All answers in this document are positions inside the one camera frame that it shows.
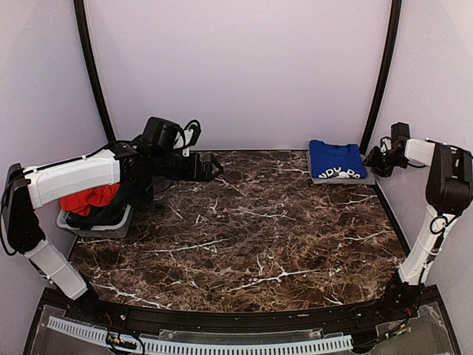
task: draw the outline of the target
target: brown marble table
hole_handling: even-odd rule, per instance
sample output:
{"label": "brown marble table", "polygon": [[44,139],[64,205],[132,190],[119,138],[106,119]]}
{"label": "brown marble table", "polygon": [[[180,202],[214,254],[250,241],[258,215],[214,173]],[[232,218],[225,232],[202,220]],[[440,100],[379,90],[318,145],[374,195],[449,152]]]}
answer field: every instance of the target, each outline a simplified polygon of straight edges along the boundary
{"label": "brown marble table", "polygon": [[372,187],[314,186],[305,152],[216,156],[223,176],[159,194],[126,239],[78,241],[70,259],[101,299],[231,312],[382,295],[404,253]]}

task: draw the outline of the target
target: red cloth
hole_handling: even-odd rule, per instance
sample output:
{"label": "red cloth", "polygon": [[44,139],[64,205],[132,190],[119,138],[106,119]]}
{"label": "red cloth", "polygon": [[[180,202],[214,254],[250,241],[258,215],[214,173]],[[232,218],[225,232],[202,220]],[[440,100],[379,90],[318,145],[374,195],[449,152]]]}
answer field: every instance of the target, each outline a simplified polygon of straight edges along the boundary
{"label": "red cloth", "polygon": [[104,207],[112,203],[120,189],[120,184],[111,186],[99,186],[88,189],[77,194],[61,198],[61,208],[65,212],[72,212],[80,216],[88,216],[90,206]]}

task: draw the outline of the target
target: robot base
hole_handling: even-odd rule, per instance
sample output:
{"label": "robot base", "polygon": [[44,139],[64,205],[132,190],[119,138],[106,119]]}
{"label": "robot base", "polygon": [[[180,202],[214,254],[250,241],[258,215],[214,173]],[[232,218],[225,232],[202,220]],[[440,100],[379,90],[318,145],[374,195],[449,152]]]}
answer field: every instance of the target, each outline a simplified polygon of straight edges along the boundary
{"label": "robot base", "polygon": [[376,311],[384,320],[399,320],[410,317],[417,310],[421,295],[420,285],[408,285],[401,281],[396,272],[384,289],[383,297],[376,305]]}
{"label": "robot base", "polygon": [[97,322],[103,317],[103,307],[100,304],[95,289],[90,285],[89,281],[84,277],[87,284],[87,291],[72,301],[70,308],[84,320]]}

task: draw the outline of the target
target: folded blue shirt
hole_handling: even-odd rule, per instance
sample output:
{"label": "folded blue shirt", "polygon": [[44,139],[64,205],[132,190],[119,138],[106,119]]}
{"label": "folded blue shirt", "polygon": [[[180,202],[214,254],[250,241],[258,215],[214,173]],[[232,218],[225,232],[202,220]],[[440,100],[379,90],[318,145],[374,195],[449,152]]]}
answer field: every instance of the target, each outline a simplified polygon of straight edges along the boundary
{"label": "folded blue shirt", "polygon": [[310,173],[315,179],[365,179],[368,175],[356,144],[334,146],[311,141],[309,153]]}

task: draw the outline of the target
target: plastic bin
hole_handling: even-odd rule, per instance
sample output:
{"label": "plastic bin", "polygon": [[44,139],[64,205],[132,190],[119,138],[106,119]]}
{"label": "plastic bin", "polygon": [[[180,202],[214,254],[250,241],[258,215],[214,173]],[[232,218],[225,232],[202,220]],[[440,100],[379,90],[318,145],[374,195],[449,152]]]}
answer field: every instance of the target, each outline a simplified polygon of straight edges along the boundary
{"label": "plastic bin", "polygon": [[79,237],[91,238],[124,238],[128,233],[128,227],[132,221],[133,208],[128,205],[123,214],[123,219],[115,226],[93,226],[90,231],[81,231],[78,228],[73,228],[66,223],[67,213],[61,210],[56,224],[59,228],[69,229]]}

